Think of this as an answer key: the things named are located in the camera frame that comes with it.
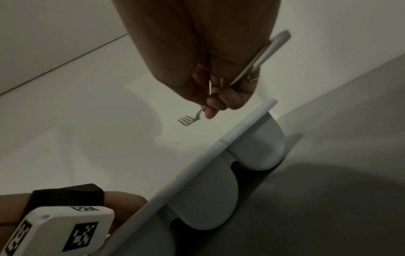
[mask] white plastic holder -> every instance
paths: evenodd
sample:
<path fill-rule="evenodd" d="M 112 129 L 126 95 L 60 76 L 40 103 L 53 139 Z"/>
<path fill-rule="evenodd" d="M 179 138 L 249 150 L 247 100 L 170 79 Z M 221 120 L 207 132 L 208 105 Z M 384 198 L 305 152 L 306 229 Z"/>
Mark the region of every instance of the white plastic holder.
<path fill-rule="evenodd" d="M 263 103 L 175 179 L 105 242 L 94 256 L 176 255 L 170 223 L 180 218 L 199 230 L 214 229 L 232 215 L 238 184 L 235 161 L 251 170 L 268 170 L 283 158 L 284 133 L 269 114 L 275 99 Z"/>

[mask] wrist strap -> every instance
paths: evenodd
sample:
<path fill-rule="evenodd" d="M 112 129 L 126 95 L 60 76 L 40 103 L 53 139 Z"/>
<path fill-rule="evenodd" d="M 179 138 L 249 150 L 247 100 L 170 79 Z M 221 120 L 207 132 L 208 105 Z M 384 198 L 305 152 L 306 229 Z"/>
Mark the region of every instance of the wrist strap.
<path fill-rule="evenodd" d="M 84 184 L 61 189 L 42 189 L 32 192 L 22 219 L 42 206 L 103 206 L 104 191 L 95 184 Z"/>

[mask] gray floor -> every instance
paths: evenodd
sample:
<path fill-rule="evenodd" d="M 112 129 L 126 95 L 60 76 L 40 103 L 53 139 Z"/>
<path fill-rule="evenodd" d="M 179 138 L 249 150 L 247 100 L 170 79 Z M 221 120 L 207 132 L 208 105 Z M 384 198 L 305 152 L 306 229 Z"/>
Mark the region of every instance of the gray floor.
<path fill-rule="evenodd" d="M 405 56 L 281 117 L 272 172 L 193 255 L 405 255 Z"/>

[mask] white wall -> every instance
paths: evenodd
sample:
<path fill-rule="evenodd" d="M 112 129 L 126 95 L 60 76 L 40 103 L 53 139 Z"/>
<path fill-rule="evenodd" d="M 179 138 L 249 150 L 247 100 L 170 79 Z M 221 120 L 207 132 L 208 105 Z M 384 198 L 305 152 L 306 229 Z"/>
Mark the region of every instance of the white wall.
<path fill-rule="evenodd" d="M 404 13 L 404 0 L 283 0 L 273 34 L 292 38 L 262 67 L 259 96 L 281 116 L 405 53 Z"/>
<path fill-rule="evenodd" d="M 110 0 L 1 0 L 0 93 L 125 34 Z"/>

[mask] white table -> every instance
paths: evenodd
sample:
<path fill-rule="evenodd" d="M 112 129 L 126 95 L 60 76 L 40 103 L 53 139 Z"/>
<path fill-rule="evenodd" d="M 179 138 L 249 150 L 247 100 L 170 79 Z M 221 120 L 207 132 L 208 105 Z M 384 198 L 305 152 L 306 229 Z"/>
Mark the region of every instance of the white table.
<path fill-rule="evenodd" d="M 150 199 L 261 103 L 183 127 L 199 107 L 124 37 L 0 96 L 0 194 L 95 183 Z"/>

